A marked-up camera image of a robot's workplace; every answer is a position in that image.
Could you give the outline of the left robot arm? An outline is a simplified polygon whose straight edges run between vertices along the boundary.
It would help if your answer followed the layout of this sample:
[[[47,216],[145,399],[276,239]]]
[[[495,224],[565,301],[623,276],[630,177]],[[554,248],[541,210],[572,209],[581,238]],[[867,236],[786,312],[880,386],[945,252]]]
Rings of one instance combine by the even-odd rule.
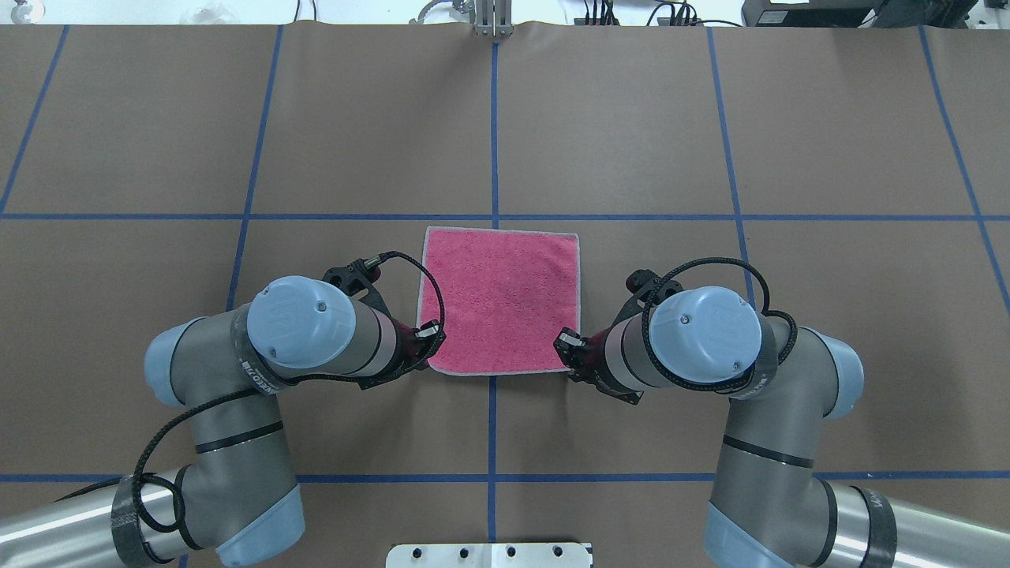
[[[213,550],[246,567],[283,553],[305,520],[278,395],[324,379],[365,391],[423,368],[444,320],[405,326],[368,279],[292,275],[248,305],[162,332],[145,379],[180,416],[130,474],[2,520],[2,565],[166,567]]]

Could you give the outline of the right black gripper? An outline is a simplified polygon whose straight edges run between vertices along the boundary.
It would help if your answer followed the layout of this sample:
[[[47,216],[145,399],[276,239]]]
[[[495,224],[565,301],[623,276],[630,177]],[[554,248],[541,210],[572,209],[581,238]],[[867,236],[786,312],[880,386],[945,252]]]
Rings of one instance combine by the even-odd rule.
[[[584,337],[573,328],[563,327],[553,341],[553,349],[570,379],[594,379],[604,360],[604,332]]]

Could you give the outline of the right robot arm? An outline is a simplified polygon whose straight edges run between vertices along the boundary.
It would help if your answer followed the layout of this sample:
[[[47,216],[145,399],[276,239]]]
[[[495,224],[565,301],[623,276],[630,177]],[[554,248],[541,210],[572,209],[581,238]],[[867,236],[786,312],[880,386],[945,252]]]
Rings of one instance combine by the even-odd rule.
[[[870,488],[815,477],[823,424],[862,395],[856,352],[790,327],[730,289],[661,291],[646,310],[553,345],[573,381],[635,404],[678,387],[728,399],[704,531],[719,567],[1006,567],[1008,533],[914,506]]]

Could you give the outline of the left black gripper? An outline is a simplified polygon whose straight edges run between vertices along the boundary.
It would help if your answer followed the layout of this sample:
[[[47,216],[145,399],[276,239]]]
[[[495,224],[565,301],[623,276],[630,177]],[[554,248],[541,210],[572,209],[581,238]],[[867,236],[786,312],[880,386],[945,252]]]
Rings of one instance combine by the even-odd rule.
[[[421,327],[408,327],[395,321],[395,326],[398,342],[392,375],[404,376],[428,369],[429,360],[440,351],[447,337],[444,322],[433,319],[426,321]]]

